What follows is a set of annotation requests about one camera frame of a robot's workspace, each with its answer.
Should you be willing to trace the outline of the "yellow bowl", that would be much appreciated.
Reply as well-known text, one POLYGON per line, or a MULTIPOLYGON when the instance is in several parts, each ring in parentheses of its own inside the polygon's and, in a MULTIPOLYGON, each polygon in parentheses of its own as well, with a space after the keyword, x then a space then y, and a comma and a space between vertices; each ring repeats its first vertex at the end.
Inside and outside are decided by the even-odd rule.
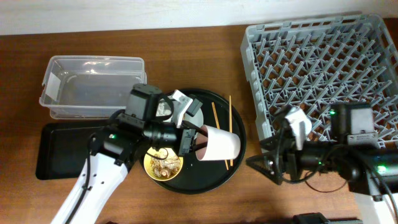
POLYGON ((182 170, 182 168, 180 169, 180 171, 177 173, 177 175, 175 175, 174 177, 171 177, 169 179, 158 179, 156 178, 150 168, 150 156, 152 156, 153 154, 155 154, 158 150, 154 149, 154 148, 149 148, 148 151, 146 152, 146 154, 144 155, 144 160, 143 160, 143 165, 144 165, 144 169, 146 171, 146 173, 148 174, 149 177, 151 177, 154 180, 157 181, 161 181, 161 182, 165 182, 168 180, 173 179, 174 177, 178 176, 178 174, 180 173, 180 171, 182 170))

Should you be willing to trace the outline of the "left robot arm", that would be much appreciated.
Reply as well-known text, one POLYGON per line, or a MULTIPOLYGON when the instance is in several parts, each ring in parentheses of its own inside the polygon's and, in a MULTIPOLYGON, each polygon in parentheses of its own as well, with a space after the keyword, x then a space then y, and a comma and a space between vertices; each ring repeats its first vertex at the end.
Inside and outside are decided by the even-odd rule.
POLYGON ((203 143, 194 144, 194 137, 207 132, 183 120, 185 114, 195 116, 202 104, 178 90, 167 96, 156 86, 135 84, 126 108, 90 136, 85 165, 53 223, 94 223, 135 160, 149 148, 171 148, 178 156, 203 148, 203 143))

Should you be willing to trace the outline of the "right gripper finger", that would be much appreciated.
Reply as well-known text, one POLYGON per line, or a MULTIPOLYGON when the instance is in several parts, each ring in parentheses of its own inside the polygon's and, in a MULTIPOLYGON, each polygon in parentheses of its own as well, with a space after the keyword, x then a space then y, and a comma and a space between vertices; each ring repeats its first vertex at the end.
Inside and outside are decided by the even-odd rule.
POLYGON ((272 182, 277 182, 272 154, 261 154, 246 159, 246 165, 258 171, 272 182))
POLYGON ((259 141, 262 149, 275 149, 278 146, 279 138, 277 136, 271 136, 269 138, 259 141))

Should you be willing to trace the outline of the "white tissue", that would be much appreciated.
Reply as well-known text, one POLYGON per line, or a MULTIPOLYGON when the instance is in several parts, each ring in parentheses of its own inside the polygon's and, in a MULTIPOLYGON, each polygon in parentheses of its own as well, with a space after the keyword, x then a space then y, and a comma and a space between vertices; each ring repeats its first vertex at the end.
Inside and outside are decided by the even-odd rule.
POLYGON ((170 115, 173 115, 171 106, 167 102, 160 102, 157 107, 156 117, 170 116, 170 115))

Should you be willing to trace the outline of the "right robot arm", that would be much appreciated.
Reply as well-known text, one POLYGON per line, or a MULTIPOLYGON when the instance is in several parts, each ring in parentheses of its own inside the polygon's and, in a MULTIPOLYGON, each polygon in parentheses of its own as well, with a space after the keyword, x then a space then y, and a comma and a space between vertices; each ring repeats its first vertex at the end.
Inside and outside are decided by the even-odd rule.
POLYGON ((261 140, 264 152, 246 164, 277 185, 336 172, 354 194, 361 223, 397 223, 397 150, 378 144, 372 108, 336 103, 328 113, 331 141, 308 141, 309 118, 301 108, 285 106, 276 114, 278 132, 261 140))

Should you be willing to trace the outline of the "food scraps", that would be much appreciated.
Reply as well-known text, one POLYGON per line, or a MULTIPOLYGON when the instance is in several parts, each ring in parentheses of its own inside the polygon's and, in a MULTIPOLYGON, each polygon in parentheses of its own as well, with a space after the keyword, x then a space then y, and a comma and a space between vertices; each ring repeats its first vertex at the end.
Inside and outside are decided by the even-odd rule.
POLYGON ((150 156, 150 168, 158 179, 169 179, 182 168, 181 159, 171 149, 162 148, 150 156))

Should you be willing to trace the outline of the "pink cup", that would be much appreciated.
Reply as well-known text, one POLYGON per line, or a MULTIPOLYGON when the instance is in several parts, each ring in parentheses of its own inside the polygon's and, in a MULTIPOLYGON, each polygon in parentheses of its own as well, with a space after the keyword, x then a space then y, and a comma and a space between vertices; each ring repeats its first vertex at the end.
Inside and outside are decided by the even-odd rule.
POLYGON ((204 147, 195 152, 199 161, 223 161, 238 157, 241 141, 237 134, 208 125, 203 125, 201 129, 207 137, 199 133, 195 140, 195 145, 204 143, 204 147))

